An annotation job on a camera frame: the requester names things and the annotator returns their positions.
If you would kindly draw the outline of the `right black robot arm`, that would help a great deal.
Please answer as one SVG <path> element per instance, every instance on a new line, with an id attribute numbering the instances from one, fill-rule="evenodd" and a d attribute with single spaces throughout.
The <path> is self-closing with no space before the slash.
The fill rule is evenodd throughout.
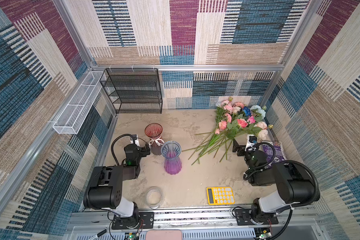
<path id="1" fill-rule="evenodd" d="M 255 136 L 250 136 L 246 145 L 234 141 L 233 152 L 244 157 L 248 166 L 244 181 L 253 187 L 277 187 L 266 197 L 256 198 L 249 209 L 233 209 L 239 226 L 275 225 L 278 223 L 277 214 L 320 199 L 319 183 L 314 173 L 300 162 L 287 160 L 280 144 L 259 143 Z"/>

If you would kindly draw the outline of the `dark red glass vase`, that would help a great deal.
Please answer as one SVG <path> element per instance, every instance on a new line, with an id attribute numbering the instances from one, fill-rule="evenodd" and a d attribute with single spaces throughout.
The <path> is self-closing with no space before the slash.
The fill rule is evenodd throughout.
<path id="1" fill-rule="evenodd" d="M 145 135 L 150 138 L 149 146 L 151 153 L 159 156 L 161 155 L 162 146 L 165 141 L 162 139 L 163 127 L 158 123 L 149 124 L 145 128 Z"/>

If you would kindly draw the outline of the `purple blue glass vase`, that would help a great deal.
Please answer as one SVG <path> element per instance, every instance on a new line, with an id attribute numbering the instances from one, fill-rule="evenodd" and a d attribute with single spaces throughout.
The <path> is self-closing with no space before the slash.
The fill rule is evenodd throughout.
<path id="1" fill-rule="evenodd" d="M 165 158 L 164 169 L 170 175 L 178 174 L 182 169 L 180 154 L 182 148 L 175 141 L 166 142 L 161 149 L 162 156 Z"/>

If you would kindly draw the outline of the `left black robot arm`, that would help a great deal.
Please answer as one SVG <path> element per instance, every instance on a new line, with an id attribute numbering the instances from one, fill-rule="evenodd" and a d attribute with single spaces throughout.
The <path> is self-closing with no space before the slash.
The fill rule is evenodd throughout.
<path id="1" fill-rule="evenodd" d="M 132 142 L 124 147 L 126 155 L 121 163 L 116 158 L 114 146 L 118 140 L 129 137 Z M 95 167 L 84 193 L 83 205 L 86 209 L 105 211 L 113 214 L 111 227 L 113 229 L 142 228 L 144 219 L 140 216 L 135 202 L 123 197 L 123 182 L 135 180 L 141 172 L 141 160 L 151 154 L 150 146 L 143 141 L 143 146 L 137 142 L 137 135 L 123 134 L 111 144 L 111 153 L 116 162 L 114 166 Z"/>

